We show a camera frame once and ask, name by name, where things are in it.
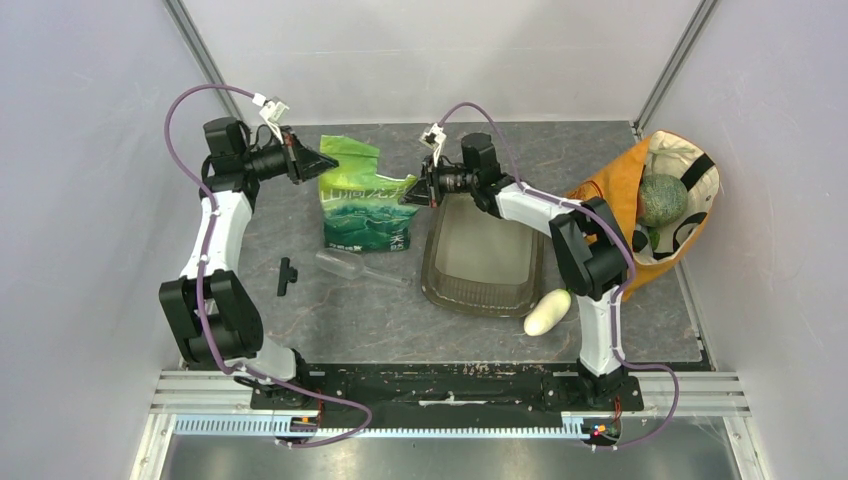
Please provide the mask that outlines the green litter bag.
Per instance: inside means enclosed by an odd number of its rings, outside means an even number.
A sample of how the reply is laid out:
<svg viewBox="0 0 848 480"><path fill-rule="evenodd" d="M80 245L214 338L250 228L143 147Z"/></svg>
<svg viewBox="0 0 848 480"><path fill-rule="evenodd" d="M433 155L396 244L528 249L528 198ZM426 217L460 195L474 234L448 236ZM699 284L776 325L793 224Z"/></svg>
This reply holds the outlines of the green litter bag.
<svg viewBox="0 0 848 480"><path fill-rule="evenodd" d="M401 198L417 177L378 174L380 150L346 136L322 136L320 152L338 162L318 178L324 244L353 253L408 249L418 207Z"/></svg>

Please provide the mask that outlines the black bag clip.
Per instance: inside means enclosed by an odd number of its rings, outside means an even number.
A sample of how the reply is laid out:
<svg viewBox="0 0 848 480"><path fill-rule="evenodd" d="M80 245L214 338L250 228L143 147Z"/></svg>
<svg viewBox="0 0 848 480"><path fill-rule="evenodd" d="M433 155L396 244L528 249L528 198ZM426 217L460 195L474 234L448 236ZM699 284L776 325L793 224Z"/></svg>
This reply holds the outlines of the black bag clip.
<svg viewBox="0 0 848 480"><path fill-rule="evenodd" d="M285 297L290 284L296 284L299 278L299 271L295 268L289 257L282 257L278 269L278 281L276 295Z"/></svg>

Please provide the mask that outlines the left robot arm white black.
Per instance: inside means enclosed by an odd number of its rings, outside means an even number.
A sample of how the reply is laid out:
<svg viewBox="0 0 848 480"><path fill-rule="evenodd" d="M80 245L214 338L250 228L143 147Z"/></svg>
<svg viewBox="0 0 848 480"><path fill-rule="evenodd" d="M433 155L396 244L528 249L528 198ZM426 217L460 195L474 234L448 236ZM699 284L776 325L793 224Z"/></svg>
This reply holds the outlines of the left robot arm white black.
<svg viewBox="0 0 848 480"><path fill-rule="evenodd" d="M200 177L203 218L189 261L177 279L160 286L160 305L189 366L253 373L265 384L277 380L276 396L290 408L304 407L314 383L297 371L295 350L265 341L237 269L261 182L286 176L300 184L339 163L304 145L288 126L258 147L249 146L246 124L234 117L211 120L203 130L210 151Z"/></svg>

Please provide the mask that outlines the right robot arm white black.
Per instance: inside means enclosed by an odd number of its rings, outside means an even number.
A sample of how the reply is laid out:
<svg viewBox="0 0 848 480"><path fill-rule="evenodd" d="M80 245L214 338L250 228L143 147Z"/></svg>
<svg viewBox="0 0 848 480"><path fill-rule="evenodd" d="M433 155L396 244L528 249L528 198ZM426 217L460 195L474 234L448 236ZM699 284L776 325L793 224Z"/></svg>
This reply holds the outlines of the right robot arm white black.
<svg viewBox="0 0 848 480"><path fill-rule="evenodd" d="M402 203L436 208L448 195L468 194L480 211L551 239L559 274L578 303L582 341L577 395L588 408L604 408L629 378L619 342L620 303L635 268L607 202L556 197L503 172L488 134L462 139L460 163L443 155L446 136L439 125L425 130L420 140L432 152Z"/></svg>

